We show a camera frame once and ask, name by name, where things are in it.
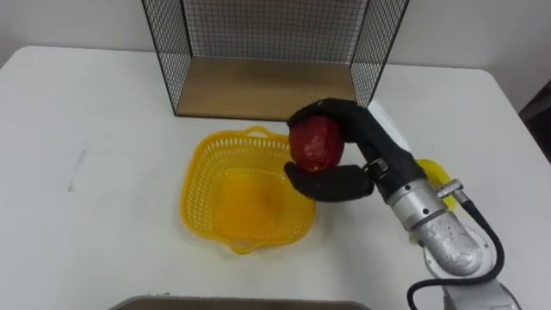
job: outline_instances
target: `white table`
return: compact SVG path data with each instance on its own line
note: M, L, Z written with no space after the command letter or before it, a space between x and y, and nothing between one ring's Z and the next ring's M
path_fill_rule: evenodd
M505 244L500 280L525 309L551 308L551 167L494 79L389 65L376 99L416 157L466 184ZM0 308L107 309L169 292L406 309L407 288L429 273L378 195L319 204L299 243L247 256L183 227L196 144L256 123L174 117L153 53L18 51L0 71ZM420 309L442 307L439 288L416 296Z

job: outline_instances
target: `yellow basket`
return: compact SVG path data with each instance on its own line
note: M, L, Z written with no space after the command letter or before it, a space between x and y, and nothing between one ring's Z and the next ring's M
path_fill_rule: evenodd
M183 185L183 222L238 254L299 240L312 227L315 207L285 176L290 160L288 137L264 127L206 137Z

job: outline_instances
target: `apple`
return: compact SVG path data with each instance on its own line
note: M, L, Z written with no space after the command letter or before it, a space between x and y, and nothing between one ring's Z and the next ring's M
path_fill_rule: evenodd
M344 137L336 121L315 115L289 130L291 158L302 169L320 171L336 167L343 156Z

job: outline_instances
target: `wooden board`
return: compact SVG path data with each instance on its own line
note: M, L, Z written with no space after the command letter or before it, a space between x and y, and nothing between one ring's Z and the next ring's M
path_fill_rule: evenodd
M285 121L327 97L356 100L347 65L193 57L176 114Z

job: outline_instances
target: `wire mesh cage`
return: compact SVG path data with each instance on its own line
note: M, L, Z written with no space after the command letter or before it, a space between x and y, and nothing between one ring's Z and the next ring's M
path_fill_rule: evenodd
M285 120L367 106L409 0L142 0L175 115Z

